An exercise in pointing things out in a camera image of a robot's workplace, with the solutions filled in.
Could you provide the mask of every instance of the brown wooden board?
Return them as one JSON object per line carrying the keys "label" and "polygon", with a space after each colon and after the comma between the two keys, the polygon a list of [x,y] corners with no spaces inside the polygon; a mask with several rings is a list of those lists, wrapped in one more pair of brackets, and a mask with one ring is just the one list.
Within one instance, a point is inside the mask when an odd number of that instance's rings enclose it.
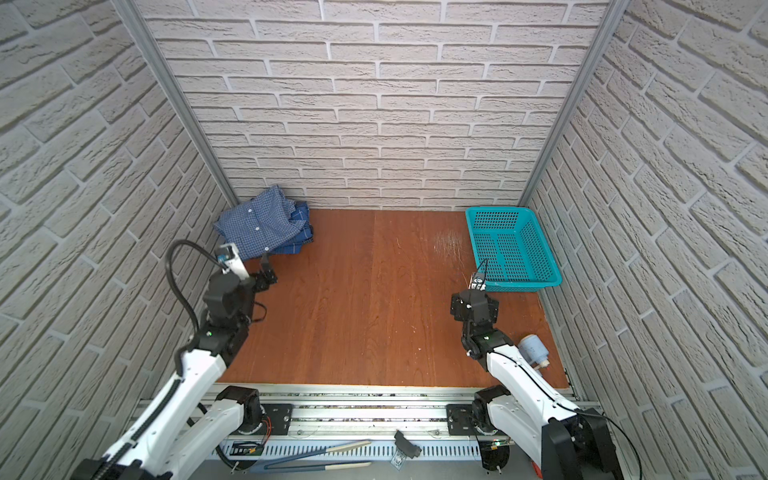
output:
{"label": "brown wooden board", "polygon": [[[312,210],[315,241],[271,258],[279,282],[257,300],[269,314],[221,382],[383,386],[498,384],[461,344],[451,294],[475,261],[462,212]],[[258,269],[258,261],[247,263]],[[497,328],[535,333],[549,349],[543,376],[568,381],[537,293],[490,293]],[[259,307],[255,316],[261,316]]]}

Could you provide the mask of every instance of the teal plastic basket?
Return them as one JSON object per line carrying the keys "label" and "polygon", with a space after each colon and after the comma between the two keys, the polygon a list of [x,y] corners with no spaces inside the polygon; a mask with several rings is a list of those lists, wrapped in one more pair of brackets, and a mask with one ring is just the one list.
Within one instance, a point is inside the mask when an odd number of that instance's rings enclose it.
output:
{"label": "teal plastic basket", "polygon": [[467,209],[467,225],[475,263],[480,267],[488,259],[487,291],[536,292],[563,281],[532,210],[473,207]]}

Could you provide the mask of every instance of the blue plaid shirt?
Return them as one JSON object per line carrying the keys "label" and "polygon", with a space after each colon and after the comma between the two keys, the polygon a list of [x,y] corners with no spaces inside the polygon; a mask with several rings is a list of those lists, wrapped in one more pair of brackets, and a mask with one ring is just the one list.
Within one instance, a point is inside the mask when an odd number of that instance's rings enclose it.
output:
{"label": "blue plaid shirt", "polygon": [[310,225],[310,208],[306,202],[296,202],[296,209],[290,214],[290,219],[305,220],[304,228],[294,238],[272,250],[272,253],[299,253],[302,245],[315,240],[312,225]]}
{"label": "blue plaid shirt", "polygon": [[227,243],[237,245],[240,258],[248,260],[272,253],[303,230],[306,220],[294,220],[295,210],[293,200],[286,199],[275,185],[258,197],[224,211],[214,228]]}

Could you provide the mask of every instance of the brick wallpaper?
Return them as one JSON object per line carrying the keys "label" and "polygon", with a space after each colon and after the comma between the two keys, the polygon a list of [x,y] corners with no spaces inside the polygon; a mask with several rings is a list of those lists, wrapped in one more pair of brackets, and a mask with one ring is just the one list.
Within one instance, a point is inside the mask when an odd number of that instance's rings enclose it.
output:
{"label": "brick wallpaper", "polygon": [[768,2],[633,0],[531,203],[561,353],[649,478],[768,478],[767,65]]}
{"label": "brick wallpaper", "polygon": [[604,0],[140,0],[237,194],[516,204]]}
{"label": "brick wallpaper", "polygon": [[185,339],[161,257],[224,199],[110,2],[1,3],[0,112],[0,478],[69,478]]}

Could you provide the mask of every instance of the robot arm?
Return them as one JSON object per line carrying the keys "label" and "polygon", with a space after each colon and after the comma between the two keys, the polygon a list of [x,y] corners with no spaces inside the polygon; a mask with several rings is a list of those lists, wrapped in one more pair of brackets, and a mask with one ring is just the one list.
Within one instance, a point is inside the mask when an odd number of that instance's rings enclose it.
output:
{"label": "robot arm", "polygon": [[501,382],[475,394],[472,414],[478,432],[504,432],[539,465],[544,480],[582,480],[585,460],[621,479],[607,421],[593,409],[582,412],[553,389],[509,337],[494,328],[498,301],[483,285],[473,277],[470,288],[451,300],[451,314],[462,322],[467,356]]}
{"label": "robot arm", "polygon": [[145,480],[168,474],[185,480],[231,432],[248,434],[259,428],[263,410],[258,391],[229,386],[204,417],[177,439],[200,399],[245,343],[253,296],[277,281],[266,257],[262,270],[249,274],[233,243],[219,247],[217,259],[223,269],[210,278],[204,295],[207,313],[190,343],[177,352],[176,372],[101,459],[78,465],[73,480]]}

